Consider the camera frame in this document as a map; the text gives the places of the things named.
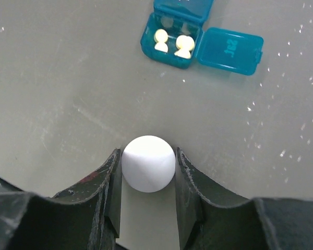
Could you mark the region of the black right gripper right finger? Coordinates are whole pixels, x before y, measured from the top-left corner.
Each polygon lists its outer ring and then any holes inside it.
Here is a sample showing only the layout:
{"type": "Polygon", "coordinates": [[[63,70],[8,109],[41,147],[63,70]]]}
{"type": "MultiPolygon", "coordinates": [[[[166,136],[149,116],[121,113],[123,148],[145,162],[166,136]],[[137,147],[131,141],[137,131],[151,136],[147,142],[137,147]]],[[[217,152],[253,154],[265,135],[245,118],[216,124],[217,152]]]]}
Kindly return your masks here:
{"type": "Polygon", "coordinates": [[[176,150],[181,249],[313,249],[313,199],[244,198],[176,150]]]}

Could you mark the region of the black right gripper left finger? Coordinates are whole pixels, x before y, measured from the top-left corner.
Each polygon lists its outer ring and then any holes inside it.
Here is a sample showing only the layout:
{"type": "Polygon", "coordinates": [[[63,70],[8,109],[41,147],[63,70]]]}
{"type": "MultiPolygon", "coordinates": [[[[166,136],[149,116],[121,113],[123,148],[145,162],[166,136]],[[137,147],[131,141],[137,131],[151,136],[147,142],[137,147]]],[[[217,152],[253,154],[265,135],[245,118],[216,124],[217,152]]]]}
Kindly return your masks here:
{"type": "Polygon", "coordinates": [[[0,249],[119,249],[121,154],[53,197],[0,178],[0,249]]]}

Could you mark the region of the white bottle cap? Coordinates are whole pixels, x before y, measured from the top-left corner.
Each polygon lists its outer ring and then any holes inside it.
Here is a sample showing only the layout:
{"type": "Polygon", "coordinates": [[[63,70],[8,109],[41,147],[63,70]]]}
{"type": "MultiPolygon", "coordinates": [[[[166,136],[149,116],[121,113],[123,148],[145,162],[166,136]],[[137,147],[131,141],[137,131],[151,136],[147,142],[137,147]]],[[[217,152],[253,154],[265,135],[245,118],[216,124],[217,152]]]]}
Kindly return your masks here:
{"type": "Polygon", "coordinates": [[[175,174],[175,153],[168,142],[157,136],[140,136],[128,143],[123,151],[122,173],[137,191],[160,191],[175,174]]]}

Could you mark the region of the teal pill organizer box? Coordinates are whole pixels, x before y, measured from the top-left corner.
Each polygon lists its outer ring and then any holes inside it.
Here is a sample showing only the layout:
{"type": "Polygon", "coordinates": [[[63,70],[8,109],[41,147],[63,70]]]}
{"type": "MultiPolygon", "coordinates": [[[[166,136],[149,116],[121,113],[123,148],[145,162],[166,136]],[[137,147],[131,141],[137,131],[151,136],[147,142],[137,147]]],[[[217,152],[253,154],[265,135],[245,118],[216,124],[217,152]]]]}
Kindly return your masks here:
{"type": "Polygon", "coordinates": [[[187,69],[194,60],[200,64],[250,76],[255,73],[262,56],[262,37],[226,29],[203,29],[208,20],[212,1],[154,1],[154,11],[149,16],[140,45],[149,58],[187,69]],[[154,49],[157,29],[168,33],[168,52],[154,49]],[[195,48],[191,59],[175,56],[179,50],[176,39],[180,35],[191,36],[195,48]]]}

